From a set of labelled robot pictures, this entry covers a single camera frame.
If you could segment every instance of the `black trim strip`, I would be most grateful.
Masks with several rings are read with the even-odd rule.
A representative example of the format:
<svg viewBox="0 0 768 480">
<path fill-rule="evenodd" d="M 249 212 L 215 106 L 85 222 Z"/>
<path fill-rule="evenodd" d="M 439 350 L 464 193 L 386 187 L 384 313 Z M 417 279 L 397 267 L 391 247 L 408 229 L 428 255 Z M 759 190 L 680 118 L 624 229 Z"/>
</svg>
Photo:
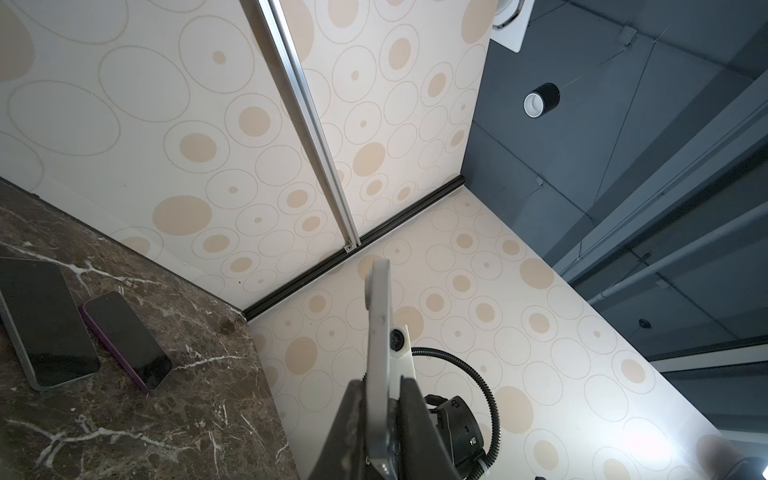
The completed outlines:
<svg viewBox="0 0 768 480">
<path fill-rule="evenodd" d="M 453 192 L 454 190 L 462 186 L 464 182 L 465 182 L 464 175 L 460 174 L 454 179 L 443 184 L 441 187 L 431 192 L 426 197 L 422 198 L 421 200 L 417 200 L 410 207 L 407 207 L 400 213 L 396 214 L 394 217 L 390 218 L 389 220 L 382 223 L 378 227 L 374 228 L 373 230 L 369 231 L 365 235 L 361 236 L 360 246 L 357 247 L 356 249 L 352 250 L 349 253 L 347 253 L 345 250 L 339 250 L 338 252 L 334 253 L 330 257 L 321 261 L 320 263 L 313 266 L 306 272 L 301 273 L 299 276 L 289 281 L 285 285 L 281 286 L 274 292 L 265 296 L 258 302 L 244 309 L 243 316 L 245 316 L 246 320 L 251 320 L 261 315 L 262 313 L 266 312 L 267 310 L 269 310 L 279 302 L 286 299 L 288 296 L 293 295 L 295 292 L 301 290 L 306 285 L 316 280 L 325 272 L 331 270 L 333 267 L 339 265 L 344 260 L 358 253 L 360 249 L 365 248 L 371 243 L 376 242 L 378 239 L 384 237 L 386 234 L 393 231 L 395 228 L 399 227 L 400 225 L 403 225 L 408 220 L 411 220 L 416 215 L 420 214 L 421 212 L 431 207 L 438 201 L 447 197 L 451 192 Z"/>
<path fill-rule="evenodd" d="M 731 340 L 730 342 L 715 343 L 713 345 L 697 346 L 692 349 L 677 350 L 676 352 L 659 353 L 645 357 L 648 362 L 658 360 L 676 359 L 681 356 L 699 355 L 701 353 L 722 352 L 723 350 L 739 349 L 745 346 L 763 345 L 768 343 L 768 335 L 754 336 L 749 339 Z"/>
</svg>

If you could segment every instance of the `black cable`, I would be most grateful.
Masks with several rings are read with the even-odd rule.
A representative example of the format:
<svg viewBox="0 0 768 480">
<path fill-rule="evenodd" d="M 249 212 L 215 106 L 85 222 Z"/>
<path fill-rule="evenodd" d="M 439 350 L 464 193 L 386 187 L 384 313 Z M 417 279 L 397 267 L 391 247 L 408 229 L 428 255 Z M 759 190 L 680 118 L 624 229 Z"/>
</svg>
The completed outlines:
<svg viewBox="0 0 768 480">
<path fill-rule="evenodd" d="M 498 407 L 496 406 L 496 400 L 493 398 L 493 393 L 491 392 L 491 389 L 488 388 L 485 380 L 483 380 L 480 374 L 477 373 L 475 369 L 473 369 L 467 362 L 458 358 L 457 356 L 451 355 L 448 352 L 443 352 L 442 350 L 437 349 L 430 349 L 424 346 L 413 346 L 411 347 L 411 355 L 432 356 L 436 359 L 443 359 L 446 362 L 450 362 L 464 370 L 464 372 L 471 376 L 472 379 L 475 380 L 475 383 L 478 384 L 480 390 L 483 392 L 483 395 L 485 395 L 485 400 L 488 402 L 488 408 L 491 410 L 491 446 L 488 447 L 488 453 L 485 455 L 486 467 L 490 468 L 491 465 L 493 465 L 493 462 L 496 461 L 496 457 L 498 457 L 498 450 L 502 443 L 502 429 L 499 424 L 500 422 L 498 419 Z M 480 464 L 477 464 L 467 479 L 478 480 L 484 473 L 485 468 L 480 466 Z"/>
</svg>

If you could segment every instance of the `smartphone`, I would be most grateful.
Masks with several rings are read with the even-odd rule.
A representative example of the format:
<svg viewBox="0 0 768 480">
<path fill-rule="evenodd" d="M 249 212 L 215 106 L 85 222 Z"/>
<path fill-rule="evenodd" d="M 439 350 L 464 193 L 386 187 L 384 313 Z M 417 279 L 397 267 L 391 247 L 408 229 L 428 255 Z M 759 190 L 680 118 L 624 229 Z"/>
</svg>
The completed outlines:
<svg viewBox="0 0 768 480">
<path fill-rule="evenodd" d="M 0 317 L 38 392 L 91 376 L 101 366 L 54 263 L 0 257 Z"/>
<path fill-rule="evenodd" d="M 85 323 L 139 388 L 157 388 L 174 365 L 125 298 L 110 292 L 80 307 Z"/>
</svg>

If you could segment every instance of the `black smartphone screen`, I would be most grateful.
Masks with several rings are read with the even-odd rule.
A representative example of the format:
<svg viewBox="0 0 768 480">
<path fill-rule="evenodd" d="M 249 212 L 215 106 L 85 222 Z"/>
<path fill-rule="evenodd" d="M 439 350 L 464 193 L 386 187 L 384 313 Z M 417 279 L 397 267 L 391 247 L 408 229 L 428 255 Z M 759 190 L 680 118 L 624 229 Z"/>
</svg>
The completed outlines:
<svg viewBox="0 0 768 480">
<path fill-rule="evenodd" d="M 58 265 L 0 257 L 0 293 L 8 333 L 18 333 L 40 387 L 98 371 L 96 350 Z"/>
<path fill-rule="evenodd" d="M 86 302 L 83 313 L 86 322 L 96 325 L 96 336 L 123 367 L 130 366 L 134 381 L 141 381 L 147 389 L 156 389 L 173 368 L 168 355 L 120 293 L 110 292 Z"/>
</svg>

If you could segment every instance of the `purple phone case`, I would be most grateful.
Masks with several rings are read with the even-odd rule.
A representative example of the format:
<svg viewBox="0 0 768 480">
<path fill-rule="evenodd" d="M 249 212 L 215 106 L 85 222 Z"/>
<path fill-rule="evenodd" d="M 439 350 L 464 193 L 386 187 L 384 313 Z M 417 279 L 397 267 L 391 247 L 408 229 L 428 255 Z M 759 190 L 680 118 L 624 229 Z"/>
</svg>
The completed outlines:
<svg viewBox="0 0 768 480">
<path fill-rule="evenodd" d="M 104 344 L 105 347 L 107 347 L 107 350 L 109 350 L 109 353 L 112 354 L 112 356 L 120 363 L 126 372 L 128 372 L 128 375 L 136 382 L 136 385 L 138 385 L 139 389 L 141 389 L 144 393 L 149 393 L 151 390 L 147 387 L 147 384 L 144 383 L 144 380 L 141 379 L 141 377 L 134 371 L 133 367 L 131 367 L 131 364 L 125 359 L 125 357 L 120 353 L 120 350 L 114 344 L 109 340 L 109 337 L 107 337 L 107 334 L 102 331 L 96 322 L 91 318 L 90 315 L 88 315 L 88 311 L 86 310 L 87 305 L 92 300 L 89 300 L 82 305 L 80 305 L 80 314 L 83 317 L 83 321 L 86 325 L 88 325 L 88 328 L 93 331 L 93 333 L 96 334 L 99 340 Z"/>
</svg>

